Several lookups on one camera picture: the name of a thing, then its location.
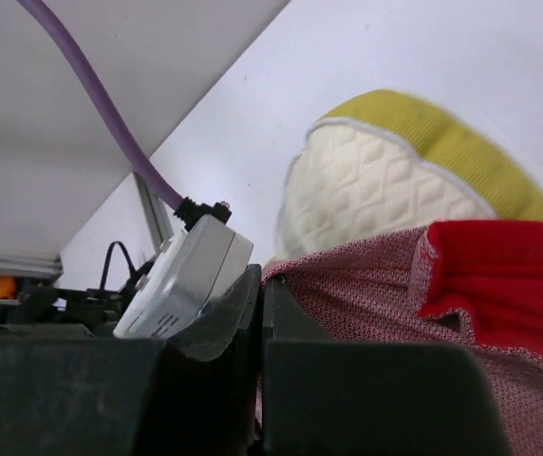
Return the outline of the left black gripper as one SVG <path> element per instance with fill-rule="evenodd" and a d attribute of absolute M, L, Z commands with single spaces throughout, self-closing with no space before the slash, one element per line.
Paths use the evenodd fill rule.
<path fill-rule="evenodd" d="M 114 291 L 106 285 L 116 249 L 125 260 L 127 279 Z M 0 277 L 0 337 L 110 337 L 154 261 L 150 258 L 137 267 L 125 244 L 116 240 L 107 247 L 95 288 L 80 291 L 49 282 Z"/>

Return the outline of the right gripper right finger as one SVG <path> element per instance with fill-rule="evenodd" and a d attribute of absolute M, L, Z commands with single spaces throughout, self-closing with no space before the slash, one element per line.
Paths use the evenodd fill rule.
<path fill-rule="evenodd" d="M 328 455 L 308 356 L 330 335 L 297 302 L 283 278 L 263 297 L 262 426 L 265 455 Z"/>

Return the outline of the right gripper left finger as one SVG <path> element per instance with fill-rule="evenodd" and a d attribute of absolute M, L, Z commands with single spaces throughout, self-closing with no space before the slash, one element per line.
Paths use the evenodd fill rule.
<path fill-rule="evenodd" d="M 136 440 L 139 455 L 244 455 L 261 358 L 261 268 L 172 336 Z"/>

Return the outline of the red printed pillowcase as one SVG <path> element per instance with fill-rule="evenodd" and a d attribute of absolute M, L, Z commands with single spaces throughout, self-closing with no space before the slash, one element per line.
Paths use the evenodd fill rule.
<path fill-rule="evenodd" d="M 470 350 L 512 452 L 543 455 L 543 222 L 435 222 L 278 261 L 262 281 L 278 276 L 336 338 Z"/>

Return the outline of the cream memory foam pillow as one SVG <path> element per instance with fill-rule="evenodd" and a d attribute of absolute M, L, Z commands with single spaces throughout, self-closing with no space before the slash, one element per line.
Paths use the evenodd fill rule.
<path fill-rule="evenodd" d="M 543 191 L 450 112 L 392 90 L 331 109 L 284 182 L 275 255 L 291 260 L 435 221 L 543 221 Z"/>

